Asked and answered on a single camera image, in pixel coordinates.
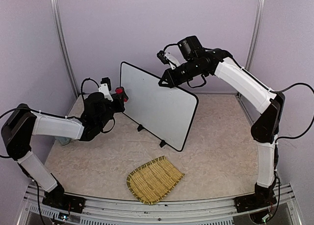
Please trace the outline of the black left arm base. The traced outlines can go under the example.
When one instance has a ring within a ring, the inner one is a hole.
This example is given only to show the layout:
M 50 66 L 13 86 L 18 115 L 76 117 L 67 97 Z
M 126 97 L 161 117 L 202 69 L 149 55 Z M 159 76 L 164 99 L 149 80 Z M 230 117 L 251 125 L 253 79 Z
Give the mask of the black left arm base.
M 44 192 L 42 204 L 81 214 L 85 201 L 86 199 L 83 197 L 65 194 L 63 186 L 57 181 L 57 186 L 51 192 Z

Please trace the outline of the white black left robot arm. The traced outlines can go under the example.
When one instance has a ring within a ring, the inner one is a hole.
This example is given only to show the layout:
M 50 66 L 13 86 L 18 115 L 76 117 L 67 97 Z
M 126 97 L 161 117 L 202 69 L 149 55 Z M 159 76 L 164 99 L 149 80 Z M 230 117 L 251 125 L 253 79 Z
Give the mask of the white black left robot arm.
M 103 78 L 97 87 L 96 92 L 82 98 L 84 110 L 80 117 L 45 113 L 31 109 L 25 103 L 1 115 L 9 115 L 0 132 L 7 152 L 5 158 L 16 161 L 26 175 L 50 193 L 50 201 L 59 208 L 65 207 L 69 198 L 32 151 L 30 141 L 34 135 L 45 135 L 89 142 L 100 133 L 106 134 L 105 126 L 115 120 L 114 114 L 125 111 L 124 103 L 129 98 L 123 87 L 117 87 L 113 94 L 110 93 L 108 77 Z

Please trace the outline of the white whiteboard black frame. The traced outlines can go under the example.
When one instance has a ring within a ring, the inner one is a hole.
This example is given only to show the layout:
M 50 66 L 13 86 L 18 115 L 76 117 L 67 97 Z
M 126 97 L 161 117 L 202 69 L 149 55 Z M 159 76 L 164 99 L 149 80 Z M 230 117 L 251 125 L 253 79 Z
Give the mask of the white whiteboard black frame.
M 120 86 L 129 100 L 124 114 L 164 140 L 177 152 L 183 151 L 199 104 L 198 97 L 183 88 L 160 87 L 160 78 L 133 64 L 120 64 Z

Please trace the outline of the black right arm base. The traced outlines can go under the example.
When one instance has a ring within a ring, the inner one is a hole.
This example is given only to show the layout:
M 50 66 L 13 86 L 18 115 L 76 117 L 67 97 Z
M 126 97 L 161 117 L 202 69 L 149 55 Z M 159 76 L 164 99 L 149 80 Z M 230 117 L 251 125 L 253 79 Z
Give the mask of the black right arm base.
M 234 202 L 237 213 L 247 212 L 267 207 L 271 204 L 276 204 L 277 199 L 273 190 L 275 185 L 276 180 L 274 180 L 269 187 L 262 187 L 256 183 L 253 194 L 235 197 Z

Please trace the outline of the red bone-shaped eraser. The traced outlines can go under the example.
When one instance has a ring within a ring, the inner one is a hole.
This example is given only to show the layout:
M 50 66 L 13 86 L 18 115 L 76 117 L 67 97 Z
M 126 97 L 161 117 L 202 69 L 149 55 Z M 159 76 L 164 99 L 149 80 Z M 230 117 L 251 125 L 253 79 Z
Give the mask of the red bone-shaped eraser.
M 119 99 L 123 102 L 127 102 L 129 100 L 129 97 L 126 94 L 124 87 L 117 87 L 115 89 L 115 92 L 118 95 Z

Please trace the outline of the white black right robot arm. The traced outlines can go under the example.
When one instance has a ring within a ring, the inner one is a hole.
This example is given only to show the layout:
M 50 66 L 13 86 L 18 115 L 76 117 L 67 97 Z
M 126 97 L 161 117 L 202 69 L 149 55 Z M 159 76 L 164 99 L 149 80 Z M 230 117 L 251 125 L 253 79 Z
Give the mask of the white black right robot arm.
M 214 76 L 233 87 L 258 112 L 251 126 L 251 136 L 258 146 L 258 179 L 260 189 L 251 196 L 255 207 L 262 207 L 270 199 L 270 188 L 275 182 L 276 138 L 285 102 L 282 92 L 267 87 L 244 67 L 230 52 L 207 49 L 196 36 L 176 43 L 184 63 L 179 63 L 166 50 L 157 57 L 168 68 L 158 77 L 128 62 L 120 67 L 120 83 L 129 96 L 125 114 L 142 125 L 176 151 L 182 151 L 189 134 L 196 108 L 196 95 L 182 85 L 195 77 Z

